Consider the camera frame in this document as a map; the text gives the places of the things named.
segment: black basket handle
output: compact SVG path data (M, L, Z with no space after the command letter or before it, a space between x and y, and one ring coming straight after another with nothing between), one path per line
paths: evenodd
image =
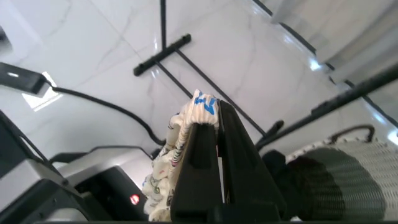
M368 129L369 130L369 134L366 137L366 142L371 142L372 138L374 136L374 132L375 132L374 126L371 125L371 124L362 124L362 125L353 126L353 127L344 129L344 130L339 131L336 134L330 136L329 137L329 139L330 139L330 143L329 144L336 143L337 139L340 138L342 135L345 135L345 134L348 134L348 133L350 133L352 131L357 131L357 130L360 130L360 129Z

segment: red and white label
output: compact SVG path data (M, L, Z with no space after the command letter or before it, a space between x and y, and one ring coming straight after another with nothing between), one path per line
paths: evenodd
M138 195L132 195L130 196L130 201L133 205L137 205L139 202L139 196Z

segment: silver metal panel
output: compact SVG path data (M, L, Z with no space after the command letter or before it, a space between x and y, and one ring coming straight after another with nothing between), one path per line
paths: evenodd
M87 221L86 217L75 208L61 208L54 211L45 221L47 222L72 222Z
M26 159L0 179L0 212L42 179L61 185L63 177L42 164ZM69 191L78 194L72 188Z
M73 186L109 168L119 166L141 189L145 176L152 172L151 159L139 149L98 149L59 168Z

